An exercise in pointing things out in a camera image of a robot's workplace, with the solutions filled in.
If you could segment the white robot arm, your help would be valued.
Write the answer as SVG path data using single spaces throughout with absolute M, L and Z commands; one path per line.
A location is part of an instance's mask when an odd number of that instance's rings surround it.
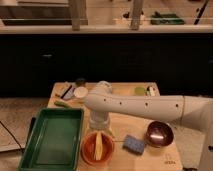
M 213 171 L 213 98 L 169 95 L 127 96 L 112 93 L 112 85 L 98 82 L 84 99 L 90 126 L 109 127 L 109 113 L 120 113 L 167 123 L 178 123 L 205 134 L 198 171 Z

